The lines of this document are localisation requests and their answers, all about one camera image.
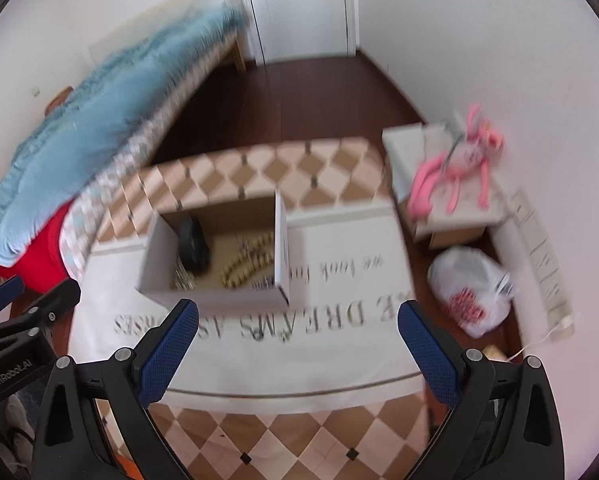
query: wooden floor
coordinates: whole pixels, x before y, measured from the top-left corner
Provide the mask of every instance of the wooden floor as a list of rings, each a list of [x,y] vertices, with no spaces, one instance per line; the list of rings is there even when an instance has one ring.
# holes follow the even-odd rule
[[[421,122],[417,111],[365,57],[312,59],[249,70],[216,70],[193,96],[153,164],[260,142],[318,137],[367,137],[384,155],[382,129]],[[480,339],[470,338],[439,307],[426,280],[433,258],[426,243],[405,233],[415,294],[433,320],[464,348],[494,344],[505,354],[521,348],[515,313]],[[474,244],[496,258],[486,236]],[[433,424],[446,409],[429,395]]]

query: pink stuffed toy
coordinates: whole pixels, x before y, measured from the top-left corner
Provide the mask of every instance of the pink stuffed toy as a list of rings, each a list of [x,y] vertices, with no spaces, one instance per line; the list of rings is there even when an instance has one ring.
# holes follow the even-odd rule
[[[488,209],[489,165],[500,155],[503,137],[496,133],[486,118],[479,115],[479,106],[468,109],[467,135],[449,153],[425,161],[417,170],[406,211],[413,220],[425,219],[433,210],[431,194],[435,186],[452,180],[451,199],[446,213],[452,214],[459,201],[459,181],[480,169],[482,187],[477,202]]]

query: blue blanket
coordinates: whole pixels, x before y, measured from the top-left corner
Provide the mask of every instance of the blue blanket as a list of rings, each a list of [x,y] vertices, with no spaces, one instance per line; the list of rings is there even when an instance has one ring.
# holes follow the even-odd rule
[[[109,56],[18,146],[0,181],[1,266],[13,266],[193,63],[243,22],[242,11],[224,3]]]

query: red pillow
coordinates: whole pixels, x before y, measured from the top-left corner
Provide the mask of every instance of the red pillow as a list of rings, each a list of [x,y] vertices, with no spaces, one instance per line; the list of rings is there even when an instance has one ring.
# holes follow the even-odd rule
[[[17,274],[27,288],[41,294],[68,278],[60,254],[60,232],[71,203],[57,210],[13,267],[0,266],[0,278]]]

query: plastic bag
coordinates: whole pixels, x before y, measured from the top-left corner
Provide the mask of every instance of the plastic bag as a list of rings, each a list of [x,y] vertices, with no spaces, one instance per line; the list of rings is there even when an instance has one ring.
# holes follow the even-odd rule
[[[480,250],[444,251],[433,260],[428,282],[449,316],[471,337],[496,328],[511,310],[510,274]]]

